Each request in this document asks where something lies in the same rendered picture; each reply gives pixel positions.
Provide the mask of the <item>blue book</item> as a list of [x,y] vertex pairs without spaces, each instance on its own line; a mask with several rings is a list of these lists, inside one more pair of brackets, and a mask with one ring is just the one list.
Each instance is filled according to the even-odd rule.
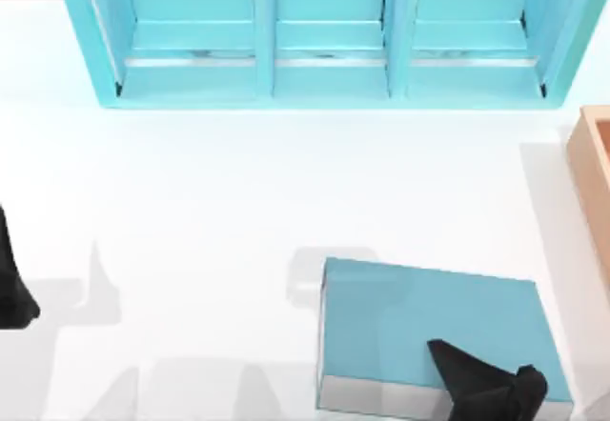
[[353,421],[447,421],[453,406],[427,342],[441,339],[548,392],[534,421],[574,402],[535,283],[330,258],[321,282],[316,405]]

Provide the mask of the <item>salmon-coloured shallow box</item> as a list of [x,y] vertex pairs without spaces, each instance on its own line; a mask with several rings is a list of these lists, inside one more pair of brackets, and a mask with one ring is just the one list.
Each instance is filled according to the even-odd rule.
[[610,105],[580,108],[566,152],[600,269],[610,284]]

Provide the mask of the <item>light blue rack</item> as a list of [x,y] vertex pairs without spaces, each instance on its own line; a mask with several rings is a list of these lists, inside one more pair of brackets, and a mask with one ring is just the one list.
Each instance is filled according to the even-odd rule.
[[64,0],[115,109],[555,109],[607,0]]

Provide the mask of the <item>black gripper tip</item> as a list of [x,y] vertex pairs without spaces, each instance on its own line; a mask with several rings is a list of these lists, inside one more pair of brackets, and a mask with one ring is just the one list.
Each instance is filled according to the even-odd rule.
[[41,310],[17,269],[7,219],[0,206],[0,330],[22,330]]

